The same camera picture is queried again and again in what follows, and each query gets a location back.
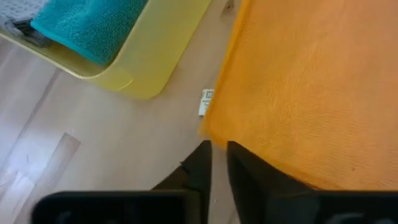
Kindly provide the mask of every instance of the wooden floor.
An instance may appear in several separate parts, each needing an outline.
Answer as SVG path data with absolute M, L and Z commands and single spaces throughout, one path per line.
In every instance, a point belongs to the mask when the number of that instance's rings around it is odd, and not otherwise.
M 61 190 L 147 190 L 203 138 L 201 91 L 213 88 L 238 1 L 213 0 L 163 92 L 104 91 L 0 39 L 0 222 L 28 223 Z M 223 151 L 214 150 L 209 223 L 238 223 Z

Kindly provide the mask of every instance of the yellow plastic tray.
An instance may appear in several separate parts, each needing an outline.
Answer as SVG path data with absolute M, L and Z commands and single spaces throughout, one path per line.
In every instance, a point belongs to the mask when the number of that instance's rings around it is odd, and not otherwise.
M 149 0 L 118 56 L 107 67 L 53 44 L 37 48 L 0 35 L 50 63 L 107 90 L 148 99 L 163 89 L 211 0 Z

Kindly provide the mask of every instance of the price tag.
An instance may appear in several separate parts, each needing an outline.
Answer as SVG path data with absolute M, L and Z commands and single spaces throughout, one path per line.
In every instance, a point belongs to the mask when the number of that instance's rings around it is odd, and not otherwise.
M 199 116 L 204 116 L 209 107 L 210 100 L 213 97 L 214 90 L 204 89 L 201 93 Z

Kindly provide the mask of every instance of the orange towel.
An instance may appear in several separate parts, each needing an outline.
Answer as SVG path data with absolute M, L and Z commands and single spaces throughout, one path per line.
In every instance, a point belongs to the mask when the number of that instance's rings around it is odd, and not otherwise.
M 398 1 L 243 0 L 203 129 L 322 189 L 398 189 Z

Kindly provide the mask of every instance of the black object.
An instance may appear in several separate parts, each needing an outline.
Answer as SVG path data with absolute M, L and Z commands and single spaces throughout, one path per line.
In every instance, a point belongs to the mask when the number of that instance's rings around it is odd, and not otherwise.
M 396 192 L 313 190 L 235 142 L 228 175 L 242 224 L 398 223 Z M 201 143 L 164 181 L 145 192 L 64 192 L 42 199 L 33 224 L 206 224 L 211 144 Z
M 43 198 L 33 224 L 206 224 L 211 143 L 202 142 L 181 165 L 145 192 L 61 192 Z

